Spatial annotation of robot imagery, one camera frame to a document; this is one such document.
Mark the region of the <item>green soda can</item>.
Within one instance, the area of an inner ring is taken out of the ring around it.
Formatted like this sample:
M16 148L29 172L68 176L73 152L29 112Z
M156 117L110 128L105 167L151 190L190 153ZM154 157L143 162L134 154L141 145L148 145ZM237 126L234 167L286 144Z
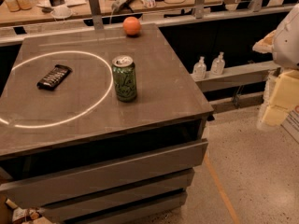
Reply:
M131 102L137 96L135 63L128 55L120 55L112 60L112 74L117 98Z

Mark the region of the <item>grey drawer cabinet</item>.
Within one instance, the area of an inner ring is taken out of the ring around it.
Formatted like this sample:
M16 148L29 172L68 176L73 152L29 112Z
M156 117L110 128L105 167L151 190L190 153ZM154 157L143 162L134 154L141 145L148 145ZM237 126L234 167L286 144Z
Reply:
M131 102L115 92L120 55L135 63ZM39 89L56 64L72 72L54 91ZM119 28L27 38L0 99L3 184L203 140L211 111L154 25L134 38Z

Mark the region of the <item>left clear sanitizer bottle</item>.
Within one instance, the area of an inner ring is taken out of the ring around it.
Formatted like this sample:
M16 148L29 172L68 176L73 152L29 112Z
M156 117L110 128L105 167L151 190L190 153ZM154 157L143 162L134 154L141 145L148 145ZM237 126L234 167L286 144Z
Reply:
M204 56L201 56L199 61L194 65L192 74L196 79L199 79L199 80L202 80L205 78L206 64L205 64Z

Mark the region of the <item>clear sanitizer bottle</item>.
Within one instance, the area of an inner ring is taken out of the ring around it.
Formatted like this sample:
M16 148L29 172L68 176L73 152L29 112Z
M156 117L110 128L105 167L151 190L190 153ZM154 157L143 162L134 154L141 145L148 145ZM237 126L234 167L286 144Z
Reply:
M192 74L196 79L199 79L199 80L202 80L205 78L206 64L205 64L204 56L201 56L199 61L194 65Z
M223 59L224 53L221 51L219 56L215 58L211 65L211 73L214 75L221 75L225 66L225 60Z

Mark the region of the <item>right clear sanitizer bottle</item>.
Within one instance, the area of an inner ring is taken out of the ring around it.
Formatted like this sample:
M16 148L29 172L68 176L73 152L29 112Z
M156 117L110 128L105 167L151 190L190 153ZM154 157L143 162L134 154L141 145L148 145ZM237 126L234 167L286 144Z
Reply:
M225 60L223 59L224 53L221 51L219 56L215 58L211 65L211 73L214 75L221 75L225 66Z

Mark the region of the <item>black chocolate bar wrapper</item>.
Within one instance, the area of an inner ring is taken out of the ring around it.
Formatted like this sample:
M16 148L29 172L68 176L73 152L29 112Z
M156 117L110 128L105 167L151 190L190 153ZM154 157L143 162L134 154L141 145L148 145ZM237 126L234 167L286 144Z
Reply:
M71 72L70 67L56 64L36 85L39 89L54 91Z

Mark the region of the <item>bottom grey drawer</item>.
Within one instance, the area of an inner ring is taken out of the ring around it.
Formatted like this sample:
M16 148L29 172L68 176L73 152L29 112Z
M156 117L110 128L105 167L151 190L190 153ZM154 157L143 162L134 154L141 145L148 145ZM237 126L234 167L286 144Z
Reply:
M104 211L68 219L64 224L125 224L130 221L159 214L185 204L187 192L183 189L169 191L145 200L140 200Z

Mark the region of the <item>grey drawer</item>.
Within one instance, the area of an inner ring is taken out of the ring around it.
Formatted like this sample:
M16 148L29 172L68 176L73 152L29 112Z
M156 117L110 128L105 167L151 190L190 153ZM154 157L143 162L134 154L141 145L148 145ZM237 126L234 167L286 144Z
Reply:
M192 168L202 163L206 147L206 139L193 141L92 167L6 183L0 192L21 207L41 207Z
M145 200L140 200L104 211L68 219L64 224L125 224L130 221L159 214L185 204L187 192L183 189L169 191Z
M157 195L165 194L178 189L186 190L192 183L193 168L161 175L148 180L99 191L88 197L48 205L44 215L52 222L63 223L74 217L81 217L108 208L117 207L140 200L145 200Z

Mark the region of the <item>grey power strip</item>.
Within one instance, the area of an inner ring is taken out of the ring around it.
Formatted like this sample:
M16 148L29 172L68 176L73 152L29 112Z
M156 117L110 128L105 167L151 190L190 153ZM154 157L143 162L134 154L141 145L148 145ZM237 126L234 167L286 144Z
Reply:
M129 5L133 0L116 0L111 5L114 12L119 12L124 8L125 5Z

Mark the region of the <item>grey metal ledge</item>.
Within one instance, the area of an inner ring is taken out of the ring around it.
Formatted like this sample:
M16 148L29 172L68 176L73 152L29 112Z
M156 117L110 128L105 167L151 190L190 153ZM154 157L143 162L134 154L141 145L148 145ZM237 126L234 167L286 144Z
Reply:
M202 92L217 91L266 81L270 73L276 74L279 70L279 65L268 61L228 67L218 76L207 71L204 79L198 79L192 74L192 79Z

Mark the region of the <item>middle grey drawer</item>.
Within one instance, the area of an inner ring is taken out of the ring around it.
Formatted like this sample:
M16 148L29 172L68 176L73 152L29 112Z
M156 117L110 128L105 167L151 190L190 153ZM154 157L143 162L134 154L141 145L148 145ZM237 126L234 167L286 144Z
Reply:
M178 189L186 190L192 183L193 168L161 175L148 180L99 191L88 197L48 205L44 215L52 222L63 223L74 217L81 217L108 208L117 207L140 200L145 200L157 195L165 194Z

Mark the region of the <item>top grey drawer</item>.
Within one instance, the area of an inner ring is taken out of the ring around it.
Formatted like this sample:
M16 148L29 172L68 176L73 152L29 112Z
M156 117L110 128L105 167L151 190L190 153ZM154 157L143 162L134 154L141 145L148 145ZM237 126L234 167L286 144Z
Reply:
M0 192L21 207L41 207L192 168L202 163L206 147L206 139L193 141L92 167L6 183Z

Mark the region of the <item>wooden desk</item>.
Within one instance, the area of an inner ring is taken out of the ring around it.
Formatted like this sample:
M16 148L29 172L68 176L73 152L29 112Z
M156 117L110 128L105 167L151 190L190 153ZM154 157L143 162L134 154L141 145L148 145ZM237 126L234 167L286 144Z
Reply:
M91 10L89 0L81 5L73 5L70 7L73 14L71 19L89 19L93 14L101 14L103 17L109 17L112 13L112 4L114 0L98 0L99 7L95 7L94 11ZM158 2L155 7L145 7L141 0L133 0L129 7L134 13L144 13L159 10L170 10L178 8L192 8L197 3L202 2L205 6L216 6L222 3L222 0L165 0ZM0 26L22 26L24 24L50 22L54 18L50 13L44 13L42 8L35 5L29 10L19 10L10 12L6 4L0 6Z

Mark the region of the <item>left amber jar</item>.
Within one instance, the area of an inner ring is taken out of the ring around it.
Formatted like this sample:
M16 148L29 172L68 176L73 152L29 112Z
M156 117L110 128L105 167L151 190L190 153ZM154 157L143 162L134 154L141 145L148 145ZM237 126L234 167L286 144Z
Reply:
M17 0L4 0L7 4L7 8L10 12L16 12L20 10Z

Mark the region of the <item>left metal bracket post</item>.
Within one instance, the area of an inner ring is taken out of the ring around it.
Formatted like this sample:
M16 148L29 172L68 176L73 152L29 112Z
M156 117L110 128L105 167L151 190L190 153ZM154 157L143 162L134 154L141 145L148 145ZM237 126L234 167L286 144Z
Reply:
M104 28L102 14L100 9L99 0L89 0L90 10L93 17L93 26L95 30Z

